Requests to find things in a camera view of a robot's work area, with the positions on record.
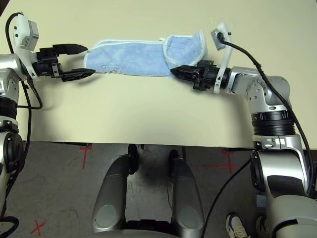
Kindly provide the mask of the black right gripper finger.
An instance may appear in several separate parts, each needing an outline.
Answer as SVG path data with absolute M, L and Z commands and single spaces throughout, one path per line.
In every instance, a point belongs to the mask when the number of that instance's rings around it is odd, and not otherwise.
M 196 80 L 198 77 L 198 73 L 192 71 L 172 70 L 171 73 L 182 80 Z
M 193 73 L 198 68 L 196 66 L 182 65 L 174 69 L 175 73 Z

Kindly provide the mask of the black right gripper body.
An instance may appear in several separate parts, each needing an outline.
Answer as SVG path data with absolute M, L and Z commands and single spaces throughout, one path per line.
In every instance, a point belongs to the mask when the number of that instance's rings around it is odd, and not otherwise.
M 212 60 L 201 60 L 197 63 L 193 72 L 193 89 L 206 91 L 214 87 L 219 67 L 213 64 Z

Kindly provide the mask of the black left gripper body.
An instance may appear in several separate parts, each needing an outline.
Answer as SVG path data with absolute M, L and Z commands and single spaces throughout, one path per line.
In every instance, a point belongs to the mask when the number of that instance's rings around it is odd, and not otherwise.
M 40 48 L 35 56 L 36 61 L 32 63 L 32 66 L 38 76 L 61 77 L 60 63 L 58 62 L 59 54 L 55 47 Z

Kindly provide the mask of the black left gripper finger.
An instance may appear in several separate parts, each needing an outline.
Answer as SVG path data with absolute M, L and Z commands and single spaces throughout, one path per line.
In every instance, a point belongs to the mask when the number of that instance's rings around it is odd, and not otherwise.
M 56 44 L 54 51 L 58 55 L 76 55 L 87 51 L 87 48 L 79 44 Z
M 63 82 L 80 80 L 91 76 L 95 72 L 96 71 L 94 69 L 87 68 L 72 69 L 71 71 L 63 72 L 61 75 L 61 79 Z

